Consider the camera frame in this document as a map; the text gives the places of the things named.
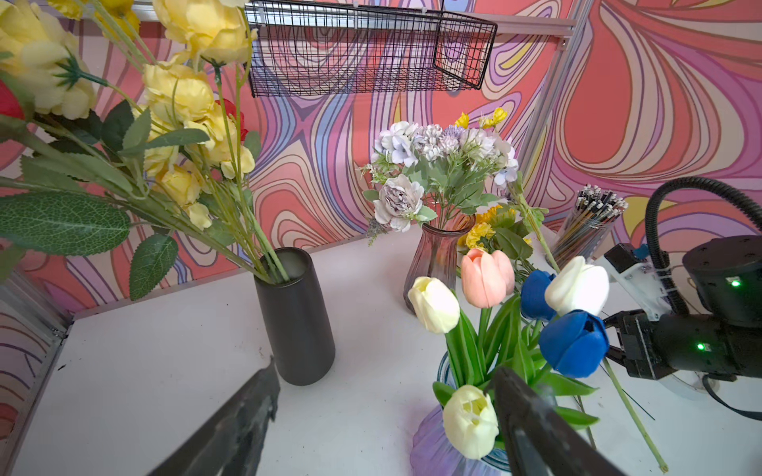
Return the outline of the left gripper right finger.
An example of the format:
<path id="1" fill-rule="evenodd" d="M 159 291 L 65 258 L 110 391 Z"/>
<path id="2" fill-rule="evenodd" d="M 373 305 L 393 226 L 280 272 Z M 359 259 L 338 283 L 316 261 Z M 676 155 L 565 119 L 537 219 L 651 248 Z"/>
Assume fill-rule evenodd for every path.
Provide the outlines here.
<path id="1" fill-rule="evenodd" d="M 500 368 L 490 389 L 513 475 L 620 475 L 511 369 Z"/>

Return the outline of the yellow carnation stem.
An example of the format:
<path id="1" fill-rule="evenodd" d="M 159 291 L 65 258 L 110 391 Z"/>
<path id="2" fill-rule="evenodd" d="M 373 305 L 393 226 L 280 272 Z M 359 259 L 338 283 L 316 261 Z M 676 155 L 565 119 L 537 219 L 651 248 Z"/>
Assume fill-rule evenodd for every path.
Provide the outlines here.
<path id="1" fill-rule="evenodd" d="M 464 237 L 458 240 L 458 250 L 464 253 L 473 249 L 488 251 L 495 234 L 495 230 L 489 223 L 476 223 Z"/>

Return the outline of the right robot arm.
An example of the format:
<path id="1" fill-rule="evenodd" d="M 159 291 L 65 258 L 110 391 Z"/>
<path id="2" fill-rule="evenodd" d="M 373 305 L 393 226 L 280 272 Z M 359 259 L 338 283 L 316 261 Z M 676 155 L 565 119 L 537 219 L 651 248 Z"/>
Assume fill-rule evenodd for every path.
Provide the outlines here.
<path id="1" fill-rule="evenodd" d="M 644 380 L 658 381 L 678 371 L 697 372 L 708 396 L 720 403 L 712 382 L 761 376 L 761 236 L 714 239 L 684 256 L 684 268 L 706 309 L 703 315 L 690 313 L 658 232 L 662 201 L 685 188 L 710 192 L 733 205 L 755 227 L 761 225 L 760 205 L 719 180 L 676 178 L 657 188 L 646 206 L 646 244 L 669 309 L 656 321 L 648 319 L 643 309 L 607 317 L 604 323 L 615 328 L 619 345 L 607 351 L 606 359 L 624 367 L 629 376 Z"/>

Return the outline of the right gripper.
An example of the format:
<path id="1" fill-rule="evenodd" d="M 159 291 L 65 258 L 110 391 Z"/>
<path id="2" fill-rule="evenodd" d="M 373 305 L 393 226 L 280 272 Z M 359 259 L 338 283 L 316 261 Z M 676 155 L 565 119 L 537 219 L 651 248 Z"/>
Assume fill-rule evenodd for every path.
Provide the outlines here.
<path id="1" fill-rule="evenodd" d="M 692 369 L 688 361 L 690 349 L 679 341 L 688 335 L 692 316 L 672 309 L 646 254 L 644 248 L 617 244 L 595 263 L 639 305 L 634 311 L 619 311 L 604 320 L 607 328 L 616 330 L 620 343 L 608 349 L 607 357 L 633 378 L 658 381 Z"/>

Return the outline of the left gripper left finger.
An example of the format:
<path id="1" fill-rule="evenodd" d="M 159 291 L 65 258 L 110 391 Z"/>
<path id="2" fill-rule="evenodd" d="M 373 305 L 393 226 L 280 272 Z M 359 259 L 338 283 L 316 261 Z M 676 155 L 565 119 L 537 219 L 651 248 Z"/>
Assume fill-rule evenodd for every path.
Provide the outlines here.
<path id="1" fill-rule="evenodd" d="M 274 362 L 257 371 L 153 475 L 254 475 L 278 410 Z"/>

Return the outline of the yellow poppy spray stem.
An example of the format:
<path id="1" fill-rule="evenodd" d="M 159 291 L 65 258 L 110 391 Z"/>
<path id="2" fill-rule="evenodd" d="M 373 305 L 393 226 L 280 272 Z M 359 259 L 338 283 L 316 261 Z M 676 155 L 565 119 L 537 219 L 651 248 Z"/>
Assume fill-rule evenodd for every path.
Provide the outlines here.
<path id="1" fill-rule="evenodd" d="M 479 128 L 483 130 L 492 129 L 495 130 L 497 125 L 506 120 L 508 113 L 502 108 L 496 108 L 491 115 L 482 116 L 478 119 Z M 520 172 L 516 173 L 517 178 L 514 182 L 506 184 L 508 192 L 510 192 L 510 202 L 513 202 L 519 210 L 519 214 L 524 222 L 528 223 L 529 228 L 535 234 L 537 241 L 541 245 L 541 249 L 544 252 L 547 263 L 552 269 L 559 273 L 561 268 L 554 258 L 550 246 L 543 234 L 542 222 L 538 219 L 540 212 L 539 207 L 532 207 L 528 200 L 524 196 L 523 188 L 523 176 Z"/>

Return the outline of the purple glass tulip vase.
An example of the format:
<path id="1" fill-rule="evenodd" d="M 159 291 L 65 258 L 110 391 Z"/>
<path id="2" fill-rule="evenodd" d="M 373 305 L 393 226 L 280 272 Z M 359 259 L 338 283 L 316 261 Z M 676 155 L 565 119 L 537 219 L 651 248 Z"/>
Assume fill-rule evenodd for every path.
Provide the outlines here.
<path id="1" fill-rule="evenodd" d="M 482 460 L 462 456 L 446 438 L 439 404 L 435 404 L 413 436 L 410 465 L 414 475 L 511 474 L 504 449 L 496 448 Z"/>

